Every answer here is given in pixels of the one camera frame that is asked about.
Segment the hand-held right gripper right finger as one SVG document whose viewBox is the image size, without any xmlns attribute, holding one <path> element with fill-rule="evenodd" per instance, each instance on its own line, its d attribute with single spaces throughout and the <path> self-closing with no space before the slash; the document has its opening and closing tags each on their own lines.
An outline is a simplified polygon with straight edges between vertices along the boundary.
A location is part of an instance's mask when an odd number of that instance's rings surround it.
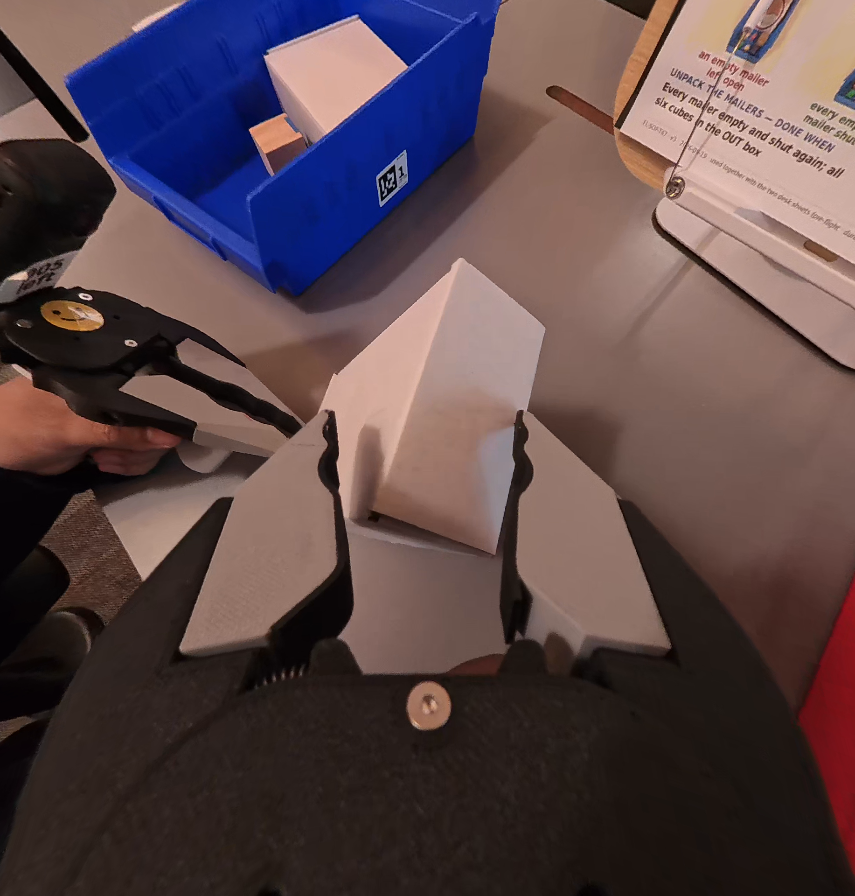
<svg viewBox="0 0 855 896">
<path fill-rule="evenodd" d="M 512 460 L 499 543 L 506 645 L 539 644 L 563 674 L 598 649 L 667 655 L 667 629 L 612 487 L 524 410 Z"/>
</svg>

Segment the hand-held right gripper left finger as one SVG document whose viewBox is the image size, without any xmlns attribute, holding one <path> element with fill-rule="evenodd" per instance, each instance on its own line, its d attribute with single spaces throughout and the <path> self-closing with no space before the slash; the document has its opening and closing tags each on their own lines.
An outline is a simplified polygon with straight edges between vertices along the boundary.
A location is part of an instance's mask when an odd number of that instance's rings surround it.
<svg viewBox="0 0 855 896">
<path fill-rule="evenodd" d="M 179 650 L 309 656 L 353 610 L 338 430 L 321 411 L 237 489 Z"/>
</svg>

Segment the blue plastic bin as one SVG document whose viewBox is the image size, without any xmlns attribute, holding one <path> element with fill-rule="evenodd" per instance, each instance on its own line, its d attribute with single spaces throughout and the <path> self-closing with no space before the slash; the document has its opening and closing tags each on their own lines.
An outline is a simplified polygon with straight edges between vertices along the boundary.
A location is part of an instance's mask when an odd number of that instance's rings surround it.
<svg viewBox="0 0 855 896">
<path fill-rule="evenodd" d="M 125 186 L 259 283 L 300 295 L 470 139 L 500 2 L 186 2 L 65 78 Z M 275 175 L 265 56 L 359 15 L 404 71 Z"/>
</svg>

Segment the white cardboard mailer box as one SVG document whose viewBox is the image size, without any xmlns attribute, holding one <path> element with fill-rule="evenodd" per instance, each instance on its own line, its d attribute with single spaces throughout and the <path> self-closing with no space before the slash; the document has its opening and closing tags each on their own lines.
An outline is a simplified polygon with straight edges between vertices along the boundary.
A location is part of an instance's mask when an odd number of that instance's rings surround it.
<svg viewBox="0 0 855 896">
<path fill-rule="evenodd" d="M 389 539 L 494 554 L 545 327 L 458 259 L 339 373 L 341 504 Z"/>
<path fill-rule="evenodd" d="M 288 40 L 264 61 L 288 121 L 309 145 L 408 69 L 359 15 Z"/>
</svg>

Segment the person's left hand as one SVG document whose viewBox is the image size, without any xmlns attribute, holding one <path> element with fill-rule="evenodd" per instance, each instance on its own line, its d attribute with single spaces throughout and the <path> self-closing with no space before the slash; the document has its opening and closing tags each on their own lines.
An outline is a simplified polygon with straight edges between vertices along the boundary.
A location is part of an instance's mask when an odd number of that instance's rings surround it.
<svg viewBox="0 0 855 896">
<path fill-rule="evenodd" d="M 0 385 L 0 469 L 55 476 L 89 461 L 103 473 L 140 476 L 180 442 L 154 428 L 86 420 L 22 377 Z"/>
</svg>

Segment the large wooden cube blue face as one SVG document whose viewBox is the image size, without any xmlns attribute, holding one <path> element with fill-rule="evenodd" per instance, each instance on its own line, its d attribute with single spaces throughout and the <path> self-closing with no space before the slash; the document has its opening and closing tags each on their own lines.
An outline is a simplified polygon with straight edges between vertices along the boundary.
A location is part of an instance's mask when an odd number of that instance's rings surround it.
<svg viewBox="0 0 855 896">
<path fill-rule="evenodd" d="M 306 136 L 286 113 L 251 127 L 249 134 L 269 176 L 279 173 L 308 147 Z"/>
</svg>

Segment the red plastic bin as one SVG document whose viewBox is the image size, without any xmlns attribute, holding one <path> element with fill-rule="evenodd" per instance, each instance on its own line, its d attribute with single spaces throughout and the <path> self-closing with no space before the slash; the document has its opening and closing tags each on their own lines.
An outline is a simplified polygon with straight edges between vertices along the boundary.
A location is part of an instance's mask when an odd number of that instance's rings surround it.
<svg viewBox="0 0 855 896">
<path fill-rule="evenodd" d="M 855 873 L 855 576 L 800 711 Z"/>
</svg>

